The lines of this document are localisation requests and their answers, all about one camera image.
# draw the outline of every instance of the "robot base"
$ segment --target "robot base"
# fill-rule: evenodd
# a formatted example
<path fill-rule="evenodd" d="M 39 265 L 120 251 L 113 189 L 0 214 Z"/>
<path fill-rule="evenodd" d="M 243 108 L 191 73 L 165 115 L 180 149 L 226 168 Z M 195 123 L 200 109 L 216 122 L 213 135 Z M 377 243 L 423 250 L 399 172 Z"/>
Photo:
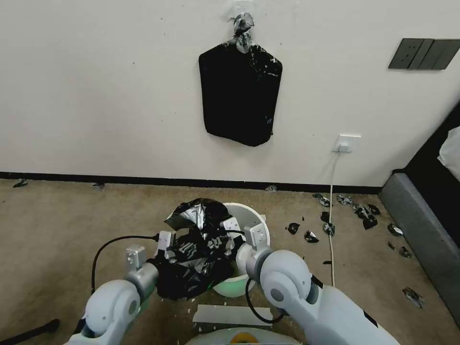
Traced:
<path fill-rule="evenodd" d="M 185 345 L 205 344 L 270 344 L 270 345 L 300 345 L 287 335 L 266 331 L 259 328 L 237 327 L 201 334 L 191 339 Z"/>

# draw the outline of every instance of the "white plastic strip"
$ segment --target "white plastic strip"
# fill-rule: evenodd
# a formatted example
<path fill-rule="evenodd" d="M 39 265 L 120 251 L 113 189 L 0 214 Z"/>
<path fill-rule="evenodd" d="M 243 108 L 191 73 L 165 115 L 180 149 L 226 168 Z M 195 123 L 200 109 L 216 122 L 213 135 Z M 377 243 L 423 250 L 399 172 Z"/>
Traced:
<path fill-rule="evenodd" d="M 255 308 L 260 316 L 272 320 L 270 308 Z M 199 304 L 193 322 L 226 323 L 249 326 L 270 326 L 259 320 L 248 307 Z"/>

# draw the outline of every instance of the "black stand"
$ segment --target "black stand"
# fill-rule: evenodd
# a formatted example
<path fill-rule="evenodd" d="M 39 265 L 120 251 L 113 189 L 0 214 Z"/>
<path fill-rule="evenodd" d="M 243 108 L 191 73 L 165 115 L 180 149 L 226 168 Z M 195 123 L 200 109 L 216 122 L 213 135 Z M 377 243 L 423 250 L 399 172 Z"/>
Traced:
<path fill-rule="evenodd" d="M 36 337 L 37 335 L 41 335 L 43 333 L 53 333 L 59 327 L 59 319 L 53 319 L 47 324 L 34 328 L 30 331 L 24 332 L 22 334 L 16 335 L 14 337 L 1 340 L 0 345 L 14 345 L 22 343 L 23 341 L 29 340 L 30 338 Z"/>

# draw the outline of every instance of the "black cable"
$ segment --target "black cable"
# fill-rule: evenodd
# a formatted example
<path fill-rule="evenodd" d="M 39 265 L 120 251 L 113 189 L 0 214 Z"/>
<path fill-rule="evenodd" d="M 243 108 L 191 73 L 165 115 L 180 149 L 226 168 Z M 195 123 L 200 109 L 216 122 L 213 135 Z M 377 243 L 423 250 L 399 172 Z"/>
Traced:
<path fill-rule="evenodd" d="M 102 250 L 107 247 L 109 244 L 119 241 L 119 240 L 126 240 L 126 239 L 132 239 L 132 238 L 140 238 L 140 239 L 147 239 L 147 240 L 154 240 L 158 241 L 159 235 L 155 236 L 137 236 L 137 235 L 129 235 L 129 236 L 121 236 L 114 238 L 113 240 L 110 240 L 109 242 L 106 242 L 101 248 L 96 253 L 96 256 L 94 257 L 94 260 L 92 262 L 92 270 L 91 270 L 91 294 L 93 294 L 96 291 L 96 264 L 97 264 L 97 258 L 99 257 L 99 254 L 102 252 Z"/>
<path fill-rule="evenodd" d="M 234 232 L 234 233 L 240 233 L 241 235 L 244 235 L 244 231 L 238 231 L 238 230 L 226 230 L 226 232 Z"/>
<path fill-rule="evenodd" d="M 255 311 L 255 308 L 251 302 L 251 299 L 249 298 L 249 284 L 251 283 L 252 279 L 249 278 L 248 279 L 248 282 L 246 283 L 246 289 L 245 289 L 245 293 L 246 293 L 246 300 L 248 301 L 248 306 L 249 306 L 249 309 L 251 309 L 251 311 L 253 312 L 253 314 L 262 322 L 265 322 L 265 323 L 277 323 L 279 321 L 281 321 L 282 318 L 284 318 L 284 314 L 280 314 L 279 316 L 277 316 L 276 318 L 272 319 L 272 320 L 269 320 L 269 319 L 266 319 L 265 317 L 261 316 L 258 312 Z"/>

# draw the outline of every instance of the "black baseboard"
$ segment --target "black baseboard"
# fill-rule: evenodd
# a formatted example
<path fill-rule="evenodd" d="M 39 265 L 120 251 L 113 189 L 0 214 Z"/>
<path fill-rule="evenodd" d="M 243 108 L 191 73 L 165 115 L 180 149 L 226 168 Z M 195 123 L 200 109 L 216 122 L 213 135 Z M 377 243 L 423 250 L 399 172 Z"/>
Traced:
<path fill-rule="evenodd" d="M 240 189 L 266 189 L 269 185 L 275 185 L 280 191 L 291 192 L 329 192 L 328 184 L 288 184 L 273 182 L 248 182 L 248 181 L 219 181 L 219 180 L 191 180 L 191 179 L 168 179 L 156 177 L 124 177 L 124 176 L 99 176 L 99 175 L 66 175 L 27 172 L 0 172 L 2 179 L 27 179 L 64 182 L 88 182 L 88 183 L 114 183 L 114 184 L 152 184 L 169 186 L 186 186 L 202 188 L 240 188 Z M 343 186 L 335 185 L 335 193 L 346 194 L 378 194 L 382 187 L 367 186 Z"/>

